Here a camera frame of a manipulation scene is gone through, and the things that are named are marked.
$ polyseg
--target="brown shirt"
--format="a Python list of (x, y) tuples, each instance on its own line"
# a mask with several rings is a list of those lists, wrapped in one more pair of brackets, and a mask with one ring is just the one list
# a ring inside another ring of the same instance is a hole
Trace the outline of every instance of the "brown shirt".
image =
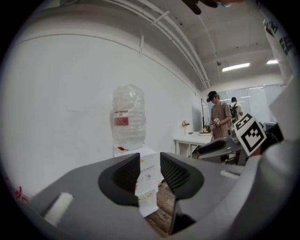
[[(231, 117), (231, 112), (229, 105), (227, 103), (218, 103), (215, 104), (214, 109), (212, 110), (212, 116), (211, 120), (212, 122), (214, 119), (219, 118), (220, 121), (224, 120), (226, 117)], [(214, 136), (214, 139), (220, 138), (220, 137), (227, 137), (228, 136), (228, 128), (230, 127), (230, 121), (219, 126), (218, 128), (213, 128), (212, 134)]]

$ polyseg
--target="plastic water bottle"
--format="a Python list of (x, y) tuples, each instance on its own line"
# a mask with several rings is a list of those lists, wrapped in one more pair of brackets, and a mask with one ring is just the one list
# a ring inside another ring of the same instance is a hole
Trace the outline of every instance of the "plastic water bottle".
[(118, 87), (113, 92), (113, 146), (127, 150), (142, 147), (146, 137), (144, 92), (134, 86)]

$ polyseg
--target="ceiling light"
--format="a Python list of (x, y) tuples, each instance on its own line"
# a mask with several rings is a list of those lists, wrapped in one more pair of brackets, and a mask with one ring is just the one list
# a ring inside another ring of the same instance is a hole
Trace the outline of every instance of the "ceiling light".
[[(263, 87), (257, 87), (257, 88), (263, 88)], [(250, 89), (257, 89), (257, 88), (249, 88), (249, 90), (250, 90)]]
[(276, 64), (276, 63), (278, 63), (277, 60), (269, 60), (269, 61), (267, 62), (267, 64)]
[(243, 63), (243, 64), (234, 65), (234, 66), (230, 66), (230, 67), (224, 67), (224, 68), (222, 68), (222, 72), (226, 72), (226, 71), (238, 69), (238, 68), (249, 67), (249, 65), (250, 65), (250, 63)]

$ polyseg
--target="wooden floor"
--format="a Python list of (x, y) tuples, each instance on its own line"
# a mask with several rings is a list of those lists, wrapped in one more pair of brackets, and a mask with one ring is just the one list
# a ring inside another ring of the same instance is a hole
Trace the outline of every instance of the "wooden floor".
[(146, 221), (162, 237), (169, 236), (169, 230), (173, 215), (174, 200), (175, 197), (173, 193), (171, 192), (167, 183), (164, 182), (161, 186), (158, 187), (158, 210), (145, 218)]

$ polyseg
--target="man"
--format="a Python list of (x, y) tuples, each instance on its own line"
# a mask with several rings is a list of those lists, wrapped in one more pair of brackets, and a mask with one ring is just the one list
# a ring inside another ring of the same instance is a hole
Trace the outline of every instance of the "man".
[(228, 136), (228, 128), (231, 121), (231, 112), (229, 106), (224, 101), (220, 101), (220, 97), (216, 91), (208, 94), (207, 101), (211, 101), (214, 105), (211, 108), (210, 123), (213, 124), (212, 133), (214, 139)]
[(243, 116), (243, 108), (241, 104), (238, 104), (236, 97), (231, 98), (230, 111), (232, 115), (232, 122), (235, 123), (241, 116)]

